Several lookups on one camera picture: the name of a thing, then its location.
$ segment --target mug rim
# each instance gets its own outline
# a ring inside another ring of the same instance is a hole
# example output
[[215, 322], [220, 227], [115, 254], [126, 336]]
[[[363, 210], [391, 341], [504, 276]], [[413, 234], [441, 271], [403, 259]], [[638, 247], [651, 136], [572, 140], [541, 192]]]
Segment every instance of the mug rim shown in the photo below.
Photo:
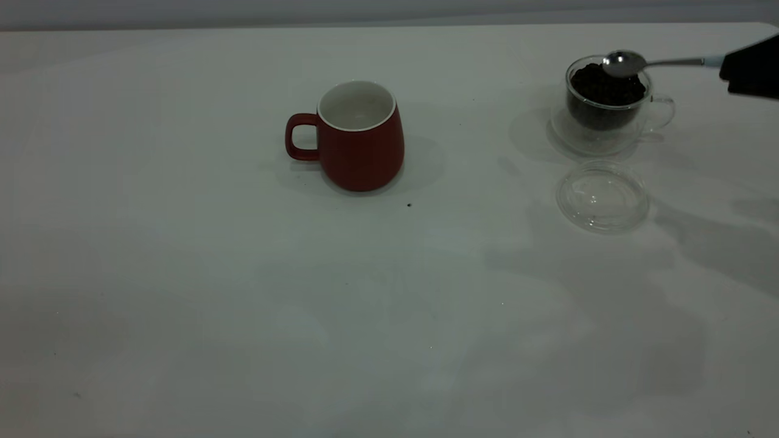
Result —
[[[322, 117], [322, 101], [324, 101], [325, 97], [331, 91], [335, 90], [336, 88], [342, 87], [344, 85], [351, 84], [351, 83], [368, 83], [368, 84], [371, 84], [373, 86], [376, 86], [376, 87], [380, 88], [381, 90], [383, 90], [383, 91], [385, 91], [385, 92], [387, 92], [389, 94], [389, 96], [392, 98], [392, 110], [389, 112], [389, 114], [387, 114], [387, 116], [384, 119], [382, 119], [381, 122], [378, 122], [378, 123], [376, 123], [374, 125], [370, 125], [370, 126], [368, 126], [366, 128], [347, 129], [347, 128], [342, 128], [340, 126], [335, 126], [334, 124], [328, 122], [326, 118]], [[395, 99], [395, 95], [393, 94], [393, 92], [390, 91], [389, 88], [383, 86], [382, 84], [380, 84], [380, 83], [378, 83], [378, 82], [376, 82], [374, 80], [363, 80], [363, 79], [346, 80], [346, 81], [343, 81], [341, 83], [335, 84], [334, 86], [330, 87], [330, 89], [327, 90], [322, 95], [322, 97], [319, 99], [319, 103], [316, 104], [316, 115], [318, 115], [319, 118], [323, 122], [325, 122], [330, 128], [337, 129], [337, 130], [342, 131], [342, 132], [364, 132], [364, 131], [370, 131], [371, 129], [378, 128], [379, 126], [385, 124], [387, 122], [387, 120], [390, 120], [390, 118], [395, 114], [395, 111], [397, 111], [397, 100]]]
[[571, 94], [573, 94], [577, 99], [579, 99], [580, 101], [584, 102], [585, 104], [592, 105], [592, 106], [594, 106], [596, 108], [603, 108], [603, 109], [608, 109], [608, 110], [612, 110], [612, 111], [623, 111], [623, 110], [629, 110], [629, 109], [632, 109], [632, 108], [635, 108], [635, 107], [639, 107], [644, 102], [646, 102], [646, 101], [648, 101], [648, 100], [650, 100], [652, 98], [652, 93], [654, 92], [654, 84], [652, 84], [652, 78], [650, 78], [649, 75], [646, 72], [644, 72], [644, 71], [639, 72], [638, 74], [643, 76], [647, 80], [647, 85], [648, 85], [647, 92], [643, 95], [643, 97], [641, 97], [640, 100], [635, 101], [632, 104], [627, 104], [627, 105], [606, 105], [606, 104], [601, 104], [599, 102], [593, 101], [591, 99], [587, 99], [586, 97], [584, 97], [581, 94], [579, 94], [579, 92], [576, 91], [576, 88], [574, 88], [573, 85], [571, 85], [571, 70], [573, 70], [573, 67], [576, 64], [579, 64], [582, 61], [586, 61], [586, 60], [590, 60], [590, 59], [594, 59], [594, 58], [599, 58], [600, 60], [602, 60], [605, 57], [606, 57], [606, 55], [590, 55], [590, 56], [585, 56], [583, 58], [579, 58], [576, 61], [572, 62], [571, 65], [569, 65], [568, 69], [566, 70], [566, 88], [568, 88], [568, 91]]

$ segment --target mug handle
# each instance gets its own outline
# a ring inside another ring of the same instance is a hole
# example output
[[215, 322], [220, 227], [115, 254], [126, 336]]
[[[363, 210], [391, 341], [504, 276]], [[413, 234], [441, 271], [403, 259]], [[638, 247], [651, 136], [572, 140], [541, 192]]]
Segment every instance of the mug handle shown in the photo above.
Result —
[[652, 94], [649, 103], [655, 107], [665, 106], [662, 112], [659, 112], [655, 116], [650, 115], [647, 119], [647, 123], [643, 126], [644, 132], [655, 132], [660, 128], [665, 127], [668, 123], [671, 123], [674, 115], [676, 114], [676, 102], [671, 99], [667, 94]]
[[316, 121], [319, 120], [319, 116], [316, 114], [296, 114], [287, 120], [287, 132], [284, 134], [284, 145], [287, 147], [287, 154], [293, 157], [295, 160], [300, 161], [317, 161], [319, 159], [319, 151], [314, 149], [299, 149], [292, 143], [292, 130], [295, 126], [311, 125], [316, 126]]

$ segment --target glass cup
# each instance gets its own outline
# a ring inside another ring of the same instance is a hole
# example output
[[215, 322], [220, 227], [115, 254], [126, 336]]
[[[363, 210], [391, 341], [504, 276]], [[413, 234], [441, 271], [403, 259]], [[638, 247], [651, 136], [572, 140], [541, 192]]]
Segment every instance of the glass cup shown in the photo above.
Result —
[[676, 113], [673, 99], [655, 93], [645, 72], [638, 77], [647, 91], [632, 104], [599, 104], [579, 94], [571, 85], [571, 78], [589, 64], [600, 64], [603, 57], [587, 56], [571, 64], [552, 107], [552, 128], [558, 138], [572, 152], [584, 157], [619, 154], [642, 133], [666, 126]]

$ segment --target white wall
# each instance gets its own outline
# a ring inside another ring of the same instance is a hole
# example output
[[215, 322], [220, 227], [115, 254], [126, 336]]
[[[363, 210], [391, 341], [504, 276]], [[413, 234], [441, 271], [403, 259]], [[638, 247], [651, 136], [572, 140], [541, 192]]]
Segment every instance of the white wall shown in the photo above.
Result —
[[0, 29], [332, 23], [777, 22], [779, 0], [5, 0]]

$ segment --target spoon handle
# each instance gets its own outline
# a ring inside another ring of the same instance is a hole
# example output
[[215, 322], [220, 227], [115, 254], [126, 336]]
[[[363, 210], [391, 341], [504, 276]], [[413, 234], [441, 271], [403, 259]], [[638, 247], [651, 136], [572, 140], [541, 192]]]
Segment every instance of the spoon handle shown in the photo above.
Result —
[[724, 61], [724, 56], [708, 56], [706, 58], [685, 58], [685, 59], [667, 59], [665, 61], [652, 61], [650, 65], [705, 65], [706, 67], [720, 67]]

